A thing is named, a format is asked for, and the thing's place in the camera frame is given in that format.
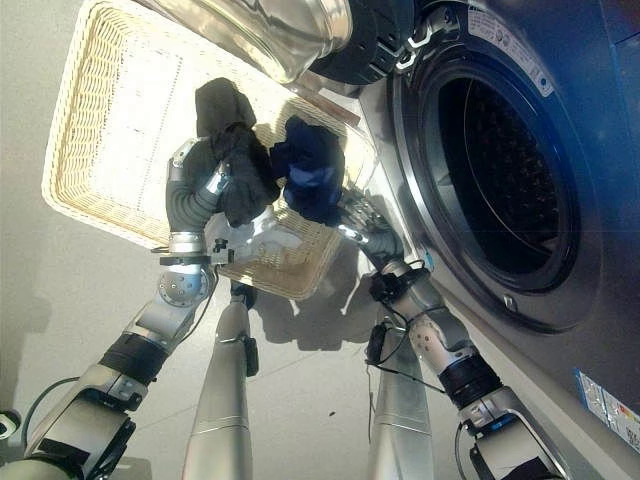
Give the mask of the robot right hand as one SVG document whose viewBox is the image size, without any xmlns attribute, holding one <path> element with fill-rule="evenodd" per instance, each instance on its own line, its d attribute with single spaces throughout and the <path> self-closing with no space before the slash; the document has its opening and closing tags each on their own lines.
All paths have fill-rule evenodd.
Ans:
<svg viewBox="0 0 640 480">
<path fill-rule="evenodd" d="M 399 234 L 366 196 L 356 191 L 343 193 L 337 215 L 337 231 L 355 242 L 377 271 L 392 261 L 404 260 Z"/>
</svg>

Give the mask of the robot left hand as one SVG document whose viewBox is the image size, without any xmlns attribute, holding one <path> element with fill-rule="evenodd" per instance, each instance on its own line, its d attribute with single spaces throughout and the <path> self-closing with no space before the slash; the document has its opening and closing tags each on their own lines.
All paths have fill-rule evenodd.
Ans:
<svg viewBox="0 0 640 480">
<path fill-rule="evenodd" d="M 167 162 L 165 209 L 169 225 L 168 249 L 172 256 L 204 256 L 207 252 L 205 226 L 220 211 L 220 199 L 231 183 L 230 165 L 224 161 L 193 188 L 186 167 L 210 157 L 211 141 L 206 137 L 186 140 Z"/>
</svg>

